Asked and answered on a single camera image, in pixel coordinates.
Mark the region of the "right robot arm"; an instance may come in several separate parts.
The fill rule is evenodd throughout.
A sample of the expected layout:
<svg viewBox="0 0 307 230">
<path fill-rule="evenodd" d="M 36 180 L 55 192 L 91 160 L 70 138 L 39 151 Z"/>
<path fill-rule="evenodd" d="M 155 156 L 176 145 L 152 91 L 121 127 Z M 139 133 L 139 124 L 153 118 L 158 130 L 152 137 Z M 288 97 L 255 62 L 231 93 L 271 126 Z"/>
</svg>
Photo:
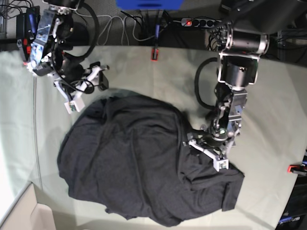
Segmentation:
<svg viewBox="0 0 307 230">
<path fill-rule="evenodd" d="M 83 0 L 48 0 L 30 46 L 26 68 L 35 77 L 51 76 L 54 86 L 70 97 L 72 94 L 92 94 L 95 88 L 108 89 L 103 72 L 109 69 L 100 62 L 84 68 L 81 63 L 93 52 L 99 38 L 98 16 Z M 94 35 L 86 52 L 80 56 L 69 53 L 74 44 L 69 38 L 75 32 L 73 13 L 86 9 L 94 22 Z"/>
</svg>

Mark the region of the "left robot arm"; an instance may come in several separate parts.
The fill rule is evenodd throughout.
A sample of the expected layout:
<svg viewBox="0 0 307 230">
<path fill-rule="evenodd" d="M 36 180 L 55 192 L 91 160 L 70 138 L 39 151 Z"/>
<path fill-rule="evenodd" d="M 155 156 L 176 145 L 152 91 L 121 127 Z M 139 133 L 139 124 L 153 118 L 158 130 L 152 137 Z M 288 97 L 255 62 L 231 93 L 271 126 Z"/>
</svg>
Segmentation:
<svg viewBox="0 0 307 230">
<path fill-rule="evenodd" d="M 189 145 L 199 151 L 224 157 L 241 131 L 242 110 L 247 102 L 246 88 L 257 81 L 261 56 L 270 46 L 270 36 L 307 9 L 304 0 L 248 0 L 230 11 L 228 17 L 209 32 L 221 47 L 218 57 L 203 61 L 194 79 L 198 103 L 209 110 L 205 127 L 188 135 Z M 202 69 L 218 64 L 215 105 L 200 97 Z"/>
</svg>

